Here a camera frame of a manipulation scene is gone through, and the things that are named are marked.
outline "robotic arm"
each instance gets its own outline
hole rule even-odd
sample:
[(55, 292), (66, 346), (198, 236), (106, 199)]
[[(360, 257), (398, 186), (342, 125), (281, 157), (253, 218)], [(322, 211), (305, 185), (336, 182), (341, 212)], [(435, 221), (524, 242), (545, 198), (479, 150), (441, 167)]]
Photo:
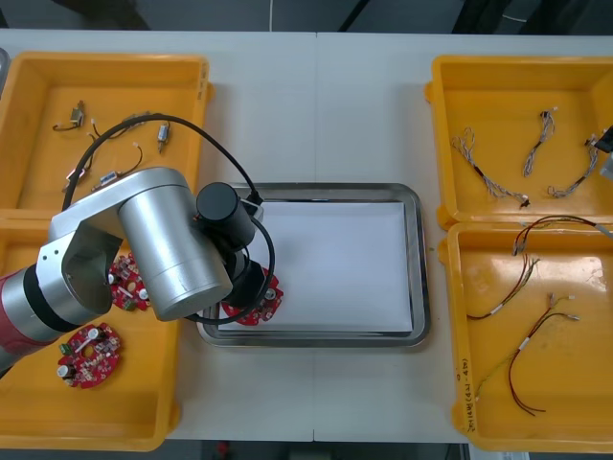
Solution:
[[(257, 205), (243, 204), (224, 183), (210, 184), (196, 199), (180, 172), (153, 168), (67, 207), (52, 219), (36, 264), (0, 279), (0, 376), (21, 357), (109, 311), (108, 272), (124, 239), (159, 320), (222, 324), (246, 316), (261, 304), (274, 271), (274, 248), (255, 218)], [(266, 275), (241, 252), (256, 228), (269, 246)], [(221, 300), (240, 313), (225, 319), (196, 314)]]

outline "yellow plastic tray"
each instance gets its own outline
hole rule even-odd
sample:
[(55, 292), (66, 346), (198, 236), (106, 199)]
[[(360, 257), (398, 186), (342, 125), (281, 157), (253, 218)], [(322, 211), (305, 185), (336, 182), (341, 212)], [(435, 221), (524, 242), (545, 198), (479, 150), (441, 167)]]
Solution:
[[(42, 219), (0, 220), (0, 273), (35, 263), (47, 229)], [(0, 379), (0, 448), (152, 450), (162, 444), (178, 421), (179, 322), (160, 322), (150, 309), (117, 307), (103, 321), (119, 333), (123, 348), (120, 367), (99, 387), (70, 388), (57, 378), (62, 339)]]
[[(591, 133), (613, 125), (613, 58), (442, 56), (425, 89), (432, 104), (442, 206), (439, 223), (530, 220), (550, 214), (581, 215), (600, 222), (613, 216), (613, 182), (592, 175), (565, 198), (547, 187), (566, 188), (589, 164), (583, 145)], [(539, 113), (558, 107), (556, 133), (536, 152), (534, 170), (523, 166), (541, 132)], [(450, 146), (472, 127), (473, 157), (482, 171), (507, 189), (527, 194), (532, 205), (494, 198), (483, 180)]]
[[(511, 290), (522, 259), (511, 255), (521, 227), (459, 223), (439, 247), (446, 265), (457, 401), (454, 425), (482, 449), (613, 451), (613, 241), (589, 227), (534, 230), (527, 253), (541, 259), (528, 284), (499, 312), (480, 321)], [(475, 391), (495, 365), (517, 349), (545, 311), (547, 293), (574, 295), (557, 311), (513, 366), (524, 403), (546, 409), (530, 416), (511, 397), (508, 365)]]
[[(100, 133), (145, 111), (203, 126), (205, 105), (213, 94), (208, 78), (204, 57), (36, 52), (17, 56), (0, 101), (0, 217), (49, 219), (59, 211), (65, 177), (91, 145), (86, 133), (93, 132), (92, 118)], [(56, 123), (68, 124), (79, 101), (85, 104), (84, 126), (53, 131)], [(149, 122), (105, 142), (74, 200), (90, 194), (106, 173), (131, 168), (139, 157), (133, 142), (144, 151), (140, 168), (175, 168), (194, 191), (202, 139), (189, 129), (172, 126), (170, 140), (159, 155), (161, 124)]]

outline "round circuit board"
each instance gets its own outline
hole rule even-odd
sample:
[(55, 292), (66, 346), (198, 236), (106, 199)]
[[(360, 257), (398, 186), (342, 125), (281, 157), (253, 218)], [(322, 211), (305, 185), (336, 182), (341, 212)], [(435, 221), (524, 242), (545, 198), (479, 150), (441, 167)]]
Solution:
[(135, 309), (145, 311), (151, 303), (143, 283), (134, 256), (120, 256), (108, 272), (108, 283), (111, 285), (113, 305), (125, 311)]
[[(263, 268), (262, 270), (264, 272), (264, 276), (267, 276), (268, 270), (266, 268)], [(258, 324), (260, 324), (260, 320), (264, 322), (269, 321), (272, 319), (275, 312), (281, 305), (283, 296), (284, 292), (279, 289), (279, 280), (273, 275), (270, 287), (261, 301), (260, 306), (251, 311), (244, 318), (239, 319), (237, 323), (242, 324), (243, 326), (258, 326)], [(221, 307), (228, 316), (234, 316), (240, 312), (239, 309), (235, 309), (225, 302), (221, 302)]]
[(98, 386), (117, 368), (120, 347), (121, 339), (106, 323), (89, 324), (59, 345), (63, 358), (57, 376), (71, 387)]

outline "white table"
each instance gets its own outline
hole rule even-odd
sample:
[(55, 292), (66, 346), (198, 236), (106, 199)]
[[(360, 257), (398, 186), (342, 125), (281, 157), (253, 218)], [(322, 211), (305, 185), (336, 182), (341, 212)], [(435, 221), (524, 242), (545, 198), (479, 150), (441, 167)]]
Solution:
[[(256, 181), (400, 182), (436, 248), (440, 203), (423, 86), (441, 54), (605, 55), (609, 37), (0, 31), (25, 50), (196, 53), (207, 129)], [(206, 148), (201, 183), (239, 176)], [(459, 443), (443, 266), (428, 252), (432, 330), (419, 350), (242, 350), (185, 325), (175, 439)]]

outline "black cable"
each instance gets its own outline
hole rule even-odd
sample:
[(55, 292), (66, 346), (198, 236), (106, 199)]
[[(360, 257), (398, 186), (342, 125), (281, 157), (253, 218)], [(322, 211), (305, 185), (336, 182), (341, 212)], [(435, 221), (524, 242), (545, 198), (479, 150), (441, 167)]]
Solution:
[[(96, 136), (93, 135), (91, 132), (88, 132), (87, 135), (92, 138), (92, 144), (94, 144), (96, 142)], [(93, 162), (94, 162), (94, 155), (89, 157), (89, 163), (87, 165), (85, 165), (85, 170), (86, 171), (89, 171), (89, 170), (92, 169), (92, 163)]]
[(352, 26), (355, 19), (357, 19), (357, 16), (359, 16), (362, 10), (364, 10), (366, 6), (370, 3), (370, 1), (371, 0), (360, 0), (359, 2), (357, 2), (357, 5), (353, 7), (352, 12), (349, 13), (349, 16), (347, 16), (347, 19), (345, 19), (345, 22), (343, 22), (343, 25), (338, 30), (338, 32), (346, 32), (349, 27)]
[(51, 126), (51, 129), (53, 131), (62, 132), (62, 131), (72, 131), (73, 129), (77, 129), (78, 127), (79, 125), (72, 125), (69, 127), (61, 127), (60, 125), (53, 125)]
[[(96, 149), (104, 141), (110, 139), (110, 137), (116, 132), (119, 132), (127, 127), (133, 127), (134, 125), (138, 125), (139, 123), (150, 122), (150, 121), (155, 121), (155, 120), (175, 122), (179, 125), (183, 125), (184, 127), (188, 127), (192, 129), (193, 131), (197, 132), (198, 134), (200, 134), (211, 144), (213, 144), (213, 146), (217, 150), (219, 150), (219, 152), (221, 152), (221, 154), (225, 156), (230, 161), (230, 163), (232, 163), (233, 166), (238, 170), (238, 172), (244, 177), (245, 181), (247, 182), (247, 185), (249, 185), (249, 188), (251, 189), (251, 195), (249, 196), (250, 198), (249, 200), (251, 202), (256, 202), (256, 204), (261, 204), (260, 194), (258, 193), (258, 190), (256, 189), (256, 186), (254, 185), (253, 181), (249, 177), (249, 174), (247, 174), (247, 171), (240, 165), (237, 159), (234, 156), (232, 156), (232, 154), (226, 148), (224, 148), (218, 141), (216, 141), (208, 132), (206, 132), (201, 127), (198, 127), (194, 125), (192, 122), (188, 122), (187, 120), (184, 120), (182, 118), (175, 117), (172, 115), (165, 115), (163, 113), (151, 113), (148, 115), (140, 115), (138, 117), (130, 118), (129, 120), (124, 120), (118, 125), (115, 125), (114, 127), (110, 128), (108, 131), (103, 133), (98, 139), (96, 139), (96, 141), (85, 151), (85, 153), (83, 154), (83, 157), (77, 164), (75, 171), (82, 170), (85, 167), (87, 160), (94, 154)], [(72, 203), (73, 195), (75, 194), (75, 189), (77, 188), (78, 178), (79, 178), (78, 174), (74, 174), (70, 178), (68, 187), (66, 188), (66, 195), (64, 196), (64, 202), (61, 207), (62, 211), (65, 211), (66, 209), (68, 209), (68, 207), (70, 207)]]
[[(92, 128), (94, 128), (94, 132), (96, 133), (96, 135), (98, 137), (100, 137), (101, 135), (98, 132), (98, 129), (96, 128), (96, 124), (94, 122), (92, 122)], [(110, 136), (109, 139), (117, 139), (118, 137), (123, 136), (124, 134), (126, 134), (128, 131), (129, 131), (129, 129), (126, 128), (126, 129), (122, 130), (121, 132), (117, 133), (116, 135)]]
[(240, 273), (234, 277), (234, 279), (232, 280), (232, 283), (237, 282), (243, 276), (245, 276), (245, 273), (247, 272), (247, 269), (249, 268), (249, 265), (251, 264), (251, 254), (249, 254), (249, 248), (247, 246), (245, 246), (245, 252), (246, 252), (245, 257), (247, 258), (247, 262), (245, 262), (245, 266), (242, 268)]
[(272, 283), (272, 279), (274, 277), (275, 246), (273, 245), (272, 239), (270, 238), (270, 235), (268, 235), (268, 232), (266, 231), (264, 226), (256, 218), (251, 217), (251, 221), (256, 227), (258, 227), (258, 230), (260, 230), (262, 236), (266, 240), (266, 245), (268, 246), (268, 258), (269, 258), (268, 274), (266, 275), (264, 284), (261, 287), (260, 292), (258, 293), (258, 296), (256, 297), (256, 300), (254, 301), (254, 303), (250, 305), (249, 307), (247, 307), (246, 309), (241, 310), (240, 312), (232, 316), (228, 316), (227, 318), (212, 319), (212, 318), (203, 318), (202, 316), (199, 316), (197, 314), (191, 314), (185, 319), (189, 319), (190, 321), (193, 321), (194, 323), (209, 324), (212, 326), (220, 326), (222, 324), (229, 324), (229, 323), (234, 323), (235, 321), (239, 321), (240, 319), (244, 318), (245, 316), (247, 316), (249, 313), (251, 313), (253, 310), (255, 310), (261, 305), (261, 301), (264, 299), (266, 292), (270, 288), (270, 284)]

